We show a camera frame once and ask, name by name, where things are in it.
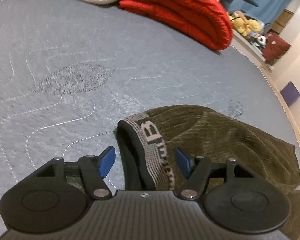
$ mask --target folded red blanket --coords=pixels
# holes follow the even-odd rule
[[[210,49],[227,48],[232,25],[216,0],[122,0],[120,8],[170,25]]]

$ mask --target gray carpet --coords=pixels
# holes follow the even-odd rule
[[[174,104],[207,106],[298,145],[260,70],[232,47],[215,53],[116,7],[0,2],[0,197],[55,156],[118,150],[121,118]],[[124,188],[116,157],[105,179],[113,192]],[[300,166],[298,147],[297,157]]]

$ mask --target purple box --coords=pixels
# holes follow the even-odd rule
[[[280,93],[288,107],[300,97],[299,91],[291,81],[280,91]]]

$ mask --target ribbed black plastic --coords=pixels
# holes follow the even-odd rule
[[[76,224],[46,235],[13,230],[1,240],[289,240],[280,231],[239,235],[211,222],[196,202],[184,201],[172,191],[118,191],[95,201]]]

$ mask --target yellow plush toy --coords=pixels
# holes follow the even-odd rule
[[[251,31],[255,33],[261,31],[261,27],[256,20],[247,20],[246,17],[240,17],[240,15],[235,13],[233,15],[228,15],[228,17],[232,22],[233,28],[244,37],[248,36]]]
[[[229,20],[232,22],[233,28],[243,36],[247,36],[251,32],[251,30],[247,28],[246,18],[234,18],[233,16],[229,16]]]
[[[256,20],[247,20],[247,26],[254,33],[261,32],[261,26]]]
[[[232,14],[233,17],[235,18],[245,18],[244,14],[241,12],[241,11],[235,11],[233,14]]]

